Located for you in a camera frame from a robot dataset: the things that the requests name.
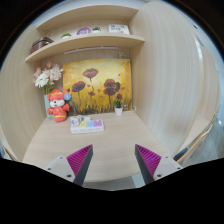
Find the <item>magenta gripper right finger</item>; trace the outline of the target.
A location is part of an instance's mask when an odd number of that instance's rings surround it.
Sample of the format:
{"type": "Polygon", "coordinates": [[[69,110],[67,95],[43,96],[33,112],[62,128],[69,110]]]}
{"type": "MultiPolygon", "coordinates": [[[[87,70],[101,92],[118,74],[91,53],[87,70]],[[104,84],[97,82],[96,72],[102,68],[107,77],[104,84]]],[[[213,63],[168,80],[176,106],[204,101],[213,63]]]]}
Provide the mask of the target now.
{"type": "Polygon", "coordinates": [[[160,180],[182,169],[173,158],[160,156],[138,144],[135,145],[135,156],[145,184],[160,180]]]}

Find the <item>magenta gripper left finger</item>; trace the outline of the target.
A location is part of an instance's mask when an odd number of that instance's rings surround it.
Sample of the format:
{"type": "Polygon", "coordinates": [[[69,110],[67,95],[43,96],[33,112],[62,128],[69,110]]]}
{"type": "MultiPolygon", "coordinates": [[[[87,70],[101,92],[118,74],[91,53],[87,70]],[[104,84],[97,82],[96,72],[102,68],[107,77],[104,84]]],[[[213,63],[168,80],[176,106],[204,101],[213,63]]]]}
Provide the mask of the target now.
{"type": "Polygon", "coordinates": [[[93,146],[88,145],[67,157],[59,156],[45,170],[82,186],[93,156],[93,146]]]}

